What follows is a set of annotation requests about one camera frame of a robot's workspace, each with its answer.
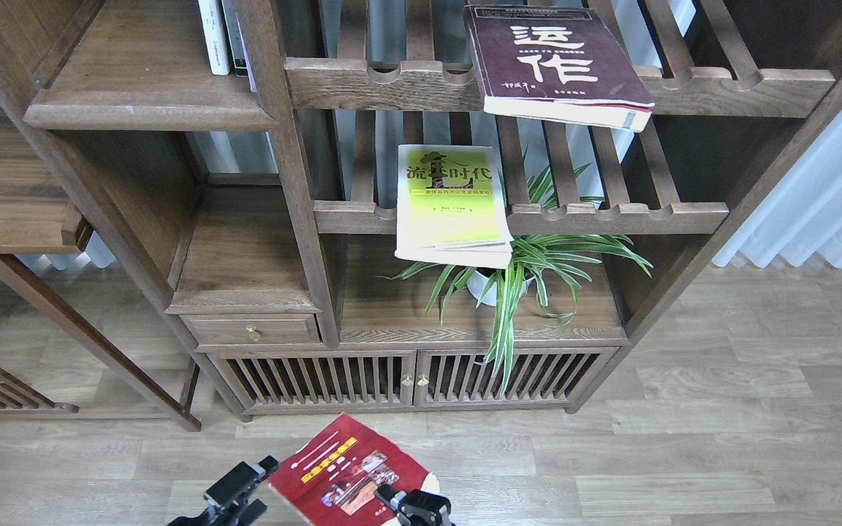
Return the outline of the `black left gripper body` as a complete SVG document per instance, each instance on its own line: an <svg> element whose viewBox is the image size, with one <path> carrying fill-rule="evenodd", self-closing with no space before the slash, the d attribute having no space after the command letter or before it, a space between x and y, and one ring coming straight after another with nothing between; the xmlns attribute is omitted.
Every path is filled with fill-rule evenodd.
<svg viewBox="0 0 842 526"><path fill-rule="evenodd" d="M204 493L207 508L196 517L177 517L170 525L251 525L268 506L260 499L249 500L264 479L259 479L257 463L238 463Z"/></svg>

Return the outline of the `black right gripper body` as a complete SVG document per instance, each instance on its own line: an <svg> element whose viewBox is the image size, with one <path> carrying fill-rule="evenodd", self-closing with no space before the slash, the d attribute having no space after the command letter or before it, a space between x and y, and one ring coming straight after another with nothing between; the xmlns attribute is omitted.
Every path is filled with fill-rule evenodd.
<svg viewBox="0 0 842 526"><path fill-rule="evenodd" d="M401 525L454 525L452 503L429 492L395 493L395 517Z"/></svg>

